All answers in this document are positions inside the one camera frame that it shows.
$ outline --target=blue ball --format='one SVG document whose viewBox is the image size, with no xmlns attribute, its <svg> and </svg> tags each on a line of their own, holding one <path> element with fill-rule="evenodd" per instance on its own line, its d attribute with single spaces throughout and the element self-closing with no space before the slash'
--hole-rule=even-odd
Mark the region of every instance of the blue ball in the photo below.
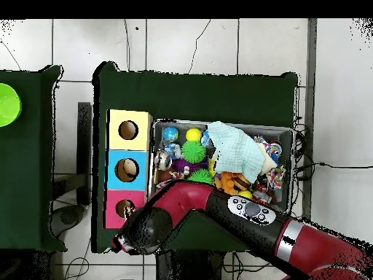
<svg viewBox="0 0 373 280">
<path fill-rule="evenodd" d="M 167 127 L 162 130 L 162 137 L 165 141 L 172 143 L 178 139 L 178 129 L 175 127 Z"/>
</svg>

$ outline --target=green lid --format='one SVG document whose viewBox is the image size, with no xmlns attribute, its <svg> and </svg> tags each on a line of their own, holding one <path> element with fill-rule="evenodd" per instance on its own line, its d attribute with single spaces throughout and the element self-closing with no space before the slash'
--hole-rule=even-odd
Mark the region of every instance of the green lid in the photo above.
<svg viewBox="0 0 373 280">
<path fill-rule="evenodd" d="M 15 90 L 0 83 L 0 127 L 15 121 L 22 110 L 20 98 Z"/>
</svg>

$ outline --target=shape sorter box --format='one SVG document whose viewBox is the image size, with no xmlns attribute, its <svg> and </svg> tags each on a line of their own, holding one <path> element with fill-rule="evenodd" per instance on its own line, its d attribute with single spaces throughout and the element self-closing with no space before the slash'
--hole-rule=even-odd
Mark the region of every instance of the shape sorter box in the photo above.
<svg viewBox="0 0 373 280">
<path fill-rule="evenodd" d="M 109 149 L 144 152 L 149 150 L 149 134 L 152 126 L 152 116 L 149 113 L 110 109 L 107 120 L 109 123 Z M 119 134 L 121 125 L 127 122 L 131 122 L 136 127 L 136 135 L 131 139 L 124 139 Z"/>
<path fill-rule="evenodd" d="M 144 191 L 131 190 L 107 190 L 105 222 L 103 228 L 106 229 L 120 229 L 124 223 L 125 218 L 117 214 L 116 206 L 120 201 L 129 200 L 135 206 L 135 209 L 143 207 L 145 204 Z"/>
<path fill-rule="evenodd" d="M 123 135 L 124 123 L 133 124 L 135 136 Z M 147 201 L 152 116 L 147 112 L 109 109 L 106 125 L 109 132 L 106 134 L 107 199 L 103 205 L 103 227 L 121 228 L 125 219 L 117 214 L 117 203 L 121 200 L 129 200 L 133 202 L 136 209 Z M 138 169 L 136 178 L 130 182 L 122 181 L 116 175 L 116 166 L 122 159 L 134 161 Z"/>
</svg>

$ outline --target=yellow box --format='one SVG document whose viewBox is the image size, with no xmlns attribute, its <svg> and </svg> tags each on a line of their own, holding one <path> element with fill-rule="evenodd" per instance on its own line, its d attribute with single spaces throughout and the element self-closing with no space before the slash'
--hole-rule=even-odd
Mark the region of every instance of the yellow box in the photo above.
<svg viewBox="0 0 373 280">
<path fill-rule="evenodd" d="M 110 109 L 108 116 L 109 149 L 141 151 L 149 149 L 149 136 L 152 125 L 152 116 L 149 113 Z M 136 129 L 136 135 L 132 139 L 124 138 L 129 137 L 125 135 L 129 131 L 123 129 L 128 127 Z"/>
</svg>

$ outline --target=pink box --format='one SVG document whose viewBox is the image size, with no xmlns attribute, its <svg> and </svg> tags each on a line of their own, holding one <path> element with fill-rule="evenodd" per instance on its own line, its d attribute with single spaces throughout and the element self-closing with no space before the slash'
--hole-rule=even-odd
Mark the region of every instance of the pink box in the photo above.
<svg viewBox="0 0 373 280">
<path fill-rule="evenodd" d="M 105 225 L 103 228 L 120 229 L 124 225 L 125 219 L 118 216 L 115 210 L 117 203 L 121 200 L 130 200 L 135 205 L 135 209 L 138 209 L 145 204 L 145 194 L 143 190 L 107 190 Z"/>
</svg>

